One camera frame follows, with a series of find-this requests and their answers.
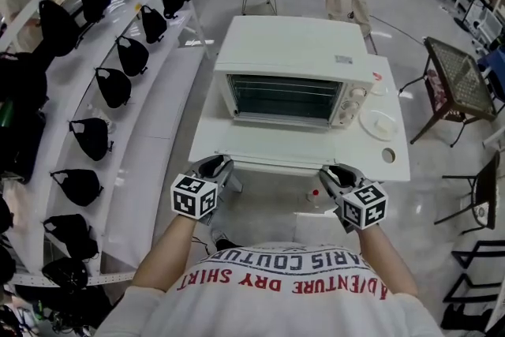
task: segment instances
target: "white desk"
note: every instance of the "white desk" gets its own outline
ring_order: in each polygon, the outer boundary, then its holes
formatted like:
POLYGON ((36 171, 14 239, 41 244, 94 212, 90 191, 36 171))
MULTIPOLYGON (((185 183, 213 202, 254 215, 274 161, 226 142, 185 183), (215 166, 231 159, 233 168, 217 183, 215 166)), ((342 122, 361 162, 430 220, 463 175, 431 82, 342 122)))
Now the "white desk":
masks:
MULTIPOLYGON (((271 19, 286 19, 286 25, 293 28, 294 18, 268 17, 271 19)), ((359 35, 355 24, 318 19, 300 19, 305 30, 286 30, 283 38, 290 36, 306 36, 310 34, 311 41, 308 47, 315 43, 323 46, 328 44, 328 31, 324 27, 336 29, 334 35, 329 37, 334 42, 335 53, 339 51, 338 35, 354 37, 359 35)), ((248 52, 265 55, 261 43, 277 43, 277 32, 271 29, 266 20, 259 24, 258 31, 253 32, 251 24, 245 37, 248 41, 256 37, 256 43, 245 42, 242 49, 248 52)), ((234 47, 229 50, 238 50, 239 46, 234 41, 234 47)), ((354 48, 354 52, 361 53, 361 47, 354 48)), ((279 58, 284 48, 279 46, 279 53, 273 55, 274 47, 268 50, 272 58, 279 58)), ((397 96, 397 90, 391 75, 391 69, 386 58, 362 53, 369 59, 374 72, 383 76, 383 82, 388 88, 386 95, 369 95, 364 108, 380 110, 393 117, 398 123, 398 132, 389 142, 377 140, 368 135, 359 122, 359 117, 348 129, 307 129, 291 125, 268 125, 248 122, 237 122, 232 119, 226 104, 220 94, 215 80, 212 81, 204 108, 200 116, 193 146, 189 153, 189 161, 195 162, 214 154, 227 154, 232 157, 235 166, 244 170, 264 171, 277 174, 292 174, 313 176, 324 164, 345 163, 361 170, 365 176, 377 181, 407 182, 410 180, 410 164, 407 141, 402 120, 402 112, 397 96), (383 159, 383 150, 389 148, 395 153, 395 161, 386 163, 383 159)))

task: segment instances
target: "forearm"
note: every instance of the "forearm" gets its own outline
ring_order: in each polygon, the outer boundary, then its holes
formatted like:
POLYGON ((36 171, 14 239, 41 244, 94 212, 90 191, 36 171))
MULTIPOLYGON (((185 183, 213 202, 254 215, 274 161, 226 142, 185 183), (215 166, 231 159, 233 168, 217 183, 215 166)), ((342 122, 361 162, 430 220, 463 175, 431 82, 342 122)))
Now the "forearm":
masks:
POLYGON ((167 291, 184 274, 196 220, 178 215, 140 263, 132 285, 167 291))
POLYGON ((417 296, 417 285, 386 234, 378 225, 359 230, 361 254, 393 293, 417 296))

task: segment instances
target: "black chair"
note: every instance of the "black chair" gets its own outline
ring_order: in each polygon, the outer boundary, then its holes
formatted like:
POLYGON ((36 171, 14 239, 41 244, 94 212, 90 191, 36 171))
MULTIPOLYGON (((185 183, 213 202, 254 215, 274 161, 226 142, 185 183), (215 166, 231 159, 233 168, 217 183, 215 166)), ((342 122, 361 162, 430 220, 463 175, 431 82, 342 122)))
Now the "black chair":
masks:
POLYGON ((446 218, 439 219, 434 222, 435 225, 446 222, 455 216, 461 215, 463 212, 472 210, 475 222, 478 227, 464 230, 461 234, 481 230, 487 227, 488 229, 495 229, 496 225, 496 211, 498 208, 498 200, 496 199, 496 177, 498 174, 499 166, 499 152, 496 152, 492 160, 482 169, 476 176, 442 176, 442 178, 461 178, 468 181, 470 184, 470 192, 464 197, 470 197, 470 205, 463 208, 446 218))

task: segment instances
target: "hole in table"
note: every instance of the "hole in table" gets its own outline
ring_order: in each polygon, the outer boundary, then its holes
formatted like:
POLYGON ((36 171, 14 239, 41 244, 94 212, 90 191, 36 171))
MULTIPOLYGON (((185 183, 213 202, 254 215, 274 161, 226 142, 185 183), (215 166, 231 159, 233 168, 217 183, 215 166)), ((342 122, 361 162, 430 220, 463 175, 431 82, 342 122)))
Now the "hole in table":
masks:
POLYGON ((382 158, 386 163, 393 163, 396 160, 396 153, 391 148, 385 148, 382 151, 382 158))

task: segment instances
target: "shoe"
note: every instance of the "shoe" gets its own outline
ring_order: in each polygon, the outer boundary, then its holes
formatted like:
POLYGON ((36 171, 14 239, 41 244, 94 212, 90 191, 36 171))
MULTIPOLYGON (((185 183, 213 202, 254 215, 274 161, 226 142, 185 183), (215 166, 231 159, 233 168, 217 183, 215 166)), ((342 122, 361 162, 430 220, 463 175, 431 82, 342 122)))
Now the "shoe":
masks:
POLYGON ((224 234, 224 232, 222 232, 221 230, 219 229, 213 229, 212 232, 211 232, 211 239, 212 239, 212 242, 214 243, 214 245, 217 243, 218 240, 227 240, 229 241, 230 239, 224 234))

